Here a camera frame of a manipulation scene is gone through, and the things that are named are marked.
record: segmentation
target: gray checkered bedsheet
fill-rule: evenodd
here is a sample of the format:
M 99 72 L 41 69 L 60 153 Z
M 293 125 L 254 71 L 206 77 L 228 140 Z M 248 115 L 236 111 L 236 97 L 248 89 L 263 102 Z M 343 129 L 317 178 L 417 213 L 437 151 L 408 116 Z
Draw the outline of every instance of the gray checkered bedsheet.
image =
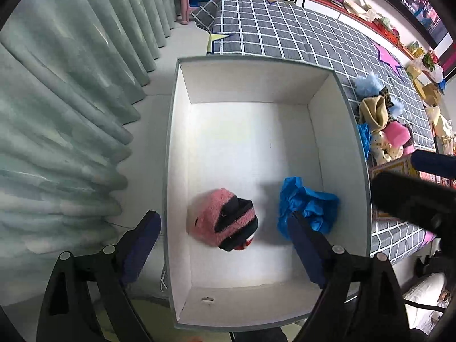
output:
M 360 99 L 354 79 L 378 74 L 404 104 L 400 120 L 412 125 L 416 147 L 435 151 L 426 113 L 404 68 L 398 69 L 398 77 L 378 60 L 371 40 L 345 23 L 293 3 L 268 0 L 212 0 L 192 15 L 199 28 L 229 35 L 213 42 L 212 54 L 272 56 L 333 69 L 356 117 Z M 410 223 L 373 221 L 371 256 L 383 252 L 394 264 L 419 249 L 424 235 Z

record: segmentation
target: beige fabric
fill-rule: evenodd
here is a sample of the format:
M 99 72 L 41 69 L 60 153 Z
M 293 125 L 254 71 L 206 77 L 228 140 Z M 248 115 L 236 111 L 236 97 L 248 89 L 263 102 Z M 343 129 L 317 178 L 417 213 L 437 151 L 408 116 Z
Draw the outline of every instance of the beige fabric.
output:
M 366 122 L 370 132 L 380 131 L 388 123 L 388 111 L 382 96 L 364 98 L 359 105 L 359 123 Z

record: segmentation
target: open cardboard box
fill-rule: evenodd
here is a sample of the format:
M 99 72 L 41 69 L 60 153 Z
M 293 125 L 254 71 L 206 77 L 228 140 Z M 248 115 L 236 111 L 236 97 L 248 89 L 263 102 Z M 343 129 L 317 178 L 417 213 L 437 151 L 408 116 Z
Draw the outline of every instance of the open cardboard box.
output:
M 332 70 L 266 57 L 180 59 L 168 127 L 165 261 L 177 327 L 262 329 L 311 311 L 320 289 L 276 227 L 287 176 L 336 194 L 328 240 L 369 255 L 368 170 Z M 254 204 L 259 227 L 245 250 L 188 234 L 201 198 L 222 187 Z

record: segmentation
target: curtain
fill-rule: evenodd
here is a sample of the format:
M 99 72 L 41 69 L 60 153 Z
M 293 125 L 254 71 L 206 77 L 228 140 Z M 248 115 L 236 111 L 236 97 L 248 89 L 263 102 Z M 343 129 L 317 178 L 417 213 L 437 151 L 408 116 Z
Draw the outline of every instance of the curtain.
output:
M 116 238 L 147 72 L 176 0 L 22 0 L 0 31 L 0 304 L 44 292 L 60 252 Z

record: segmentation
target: blue gripper pad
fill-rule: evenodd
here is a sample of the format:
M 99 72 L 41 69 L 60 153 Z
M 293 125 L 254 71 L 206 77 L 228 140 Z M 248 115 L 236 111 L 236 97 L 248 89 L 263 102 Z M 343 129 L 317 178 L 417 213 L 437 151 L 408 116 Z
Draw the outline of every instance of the blue gripper pad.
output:
M 149 211 L 134 230 L 126 232 L 120 239 L 117 249 L 122 266 L 120 281 L 123 285 L 138 279 L 160 230 L 160 215 Z
M 327 283 L 324 262 L 332 257 L 331 245 L 323 234 L 312 230 L 300 212 L 288 216 L 287 228 L 310 281 L 323 289 Z

